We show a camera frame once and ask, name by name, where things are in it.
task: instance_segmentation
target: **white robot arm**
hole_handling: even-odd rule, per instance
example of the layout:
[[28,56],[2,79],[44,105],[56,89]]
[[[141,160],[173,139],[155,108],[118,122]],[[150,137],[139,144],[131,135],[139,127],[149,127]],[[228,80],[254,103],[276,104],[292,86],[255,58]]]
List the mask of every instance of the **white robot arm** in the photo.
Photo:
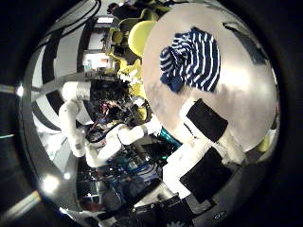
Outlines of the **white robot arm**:
[[60,107],[59,118],[62,132],[66,135],[73,154],[82,157],[85,154],[86,162],[90,167],[106,164],[106,161],[119,152],[122,145],[130,145],[147,134],[159,133],[161,123],[154,116],[150,122],[129,129],[120,124],[112,129],[105,137],[105,146],[97,152],[76,128],[76,117],[80,112],[80,101],[90,99],[90,82],[66,82],[62,95],[66,102]]

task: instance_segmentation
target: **cable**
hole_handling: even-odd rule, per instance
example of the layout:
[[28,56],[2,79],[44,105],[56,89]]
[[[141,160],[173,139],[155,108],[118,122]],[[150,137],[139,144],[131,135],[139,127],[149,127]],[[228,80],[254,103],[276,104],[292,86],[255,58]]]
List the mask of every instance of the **cable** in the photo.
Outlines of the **cable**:
[[88,1],[89,1],[89,0],[86,0],[86,1],[82,2],[82,4],[80,4],[77,8],[75,8],[74,10],[72,10],[71,12],[69,12],[68,14],[66,14],[66,15],[62,16],[61,18],[59,18],[59,19],[57,20],[57,22],[63,20],[64,18],[68,17],[70,14],[72,14],[72,13],[74,13],[75,11],[77,11],[78,9],[80,9],[80,8],[81,8],[82,6],[84,6],[84,4],[87,3]]
[[61,26],[61,27],[56,28],[56,29],[54,29],[54,30],[52,30],[52,31],[49,31],[48,33],[46,33],[46,34],[44,35],[44,37],[49,36],[50,34],[54,33],[55,31],[58,31],[58,30],[60,30],[60,29],[64,29],[64,28],[67,28],[67,27],[69,27],[69,26],[72,26],[72,25],[76,24],[77,22],[79,22],[80,20],[82,20],[87,14],[89,14],[92,10],[94,10],[95,7],[97,6],[97,3],[98,3],[98,1],[95,0],[95,5],[94,5],[93,7],[91,7],[91,9],[89,9],[87,12],[85,12],[84,15],[82,15],[80,18],[78,18],[78,19],[77,19],[76,21],[74,21],[73,23],[68,24],[68,25],[65,25],[65,26]]
[[[96,14],[98,13],[98,11],[100,10],[100,7],[101,7],[101,2],[100,2],[100,0],[96,0],[96,1],[98,1],[98,8],[96,9],[96,11],[95,11],[95,12],[94,12],[86,21],[84,21],[84,22],[80,23],[79,25],[75,26],[73,29],[67,31],[66,33],[64,33],[64,34],[63,34],[61,37],[59,37],[58,39],[61,39],[61,38],[65,37],[65,36],[71,34],[72,32],[74,32],[75,30],[77,30],[78,28],[80,28],[81,26],[83,26],[84,24],[86,24],[88,21],[90,21],[91,19],[93,19],[93,18],[96,16]],[[36,47],[35,51],[38,50],[39,48],[45,46],[45,45],[48,45],[48,44],[50,44],[50,43],[52,43],[52,42],[58,40],[58,39],[50,39],[50,40],[48,40],[47,42],[38,45],[38,46]]]
[[136,174],[136,176],[143,176],[143,175],[149,174],[149,173],[151,173],[154,170],[154,167],[155,167],[155,164],[153,164],[153,166],[152,166],[152,168],[151,168],[150,171],[145,172],[145,173],[141,173],[141,174]]

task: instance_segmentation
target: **round table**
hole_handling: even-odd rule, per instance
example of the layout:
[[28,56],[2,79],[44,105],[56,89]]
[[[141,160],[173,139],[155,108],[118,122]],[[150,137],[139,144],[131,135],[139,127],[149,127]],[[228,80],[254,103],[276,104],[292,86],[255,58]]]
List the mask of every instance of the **round table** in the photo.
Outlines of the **round table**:
[[[245,25],[228,12],[204,4],[174,6],[153,27],[142,58],[144,89],[152,111],[176,139],[185,143],[190,133],[179,117],[189,97],[202,98],[228,120],[228,129],[244,151],[255,147],[270,129],[276,114],[276,85],[272,67],[254,64],[233,32],[223,22]],[[188,32],[193,26],[211,33],[221,53],[221,73],[215,93],[184,86],[178,93],[160,81],[159,56],[175,33]]]

